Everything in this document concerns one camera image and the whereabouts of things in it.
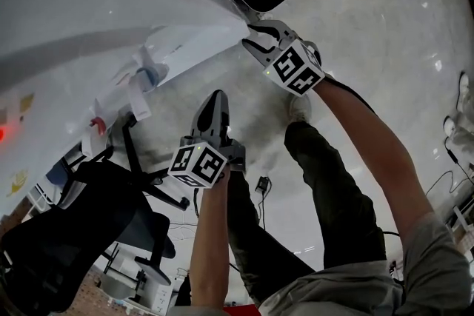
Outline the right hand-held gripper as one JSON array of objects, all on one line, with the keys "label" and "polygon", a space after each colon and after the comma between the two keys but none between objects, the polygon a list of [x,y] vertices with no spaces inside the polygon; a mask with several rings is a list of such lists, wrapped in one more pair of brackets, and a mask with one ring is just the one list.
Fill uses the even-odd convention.
[{"label": "right hand-held gripper", "polygon": [[274,84],[293,95],[303,96],[325,78],[317,46],[307,44],[294,32],[289,34],[284,22],[258,20],[247,26],[279,39],[269,49],[249,39],[242,40],[242,46],[265,66],[264,77]]}]

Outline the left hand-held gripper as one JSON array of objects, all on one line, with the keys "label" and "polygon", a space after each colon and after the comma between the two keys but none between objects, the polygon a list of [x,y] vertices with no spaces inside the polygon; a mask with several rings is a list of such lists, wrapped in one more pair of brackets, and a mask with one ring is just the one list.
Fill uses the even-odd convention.
[{"label": "left hand-held gripper", "polygon": [[[193,118],[190,134],[200,135],[214,125],[219,127],[219,137],[228,139],[230,111],[223,90],[213,91],[204,100]],[[229,146],[215,148],[202,138],[184,136],[173,154],[167,174],[188,187],[209,189],[226,165],[234,171],[245,171],[246,149],[242,144],[231,139]]]}]

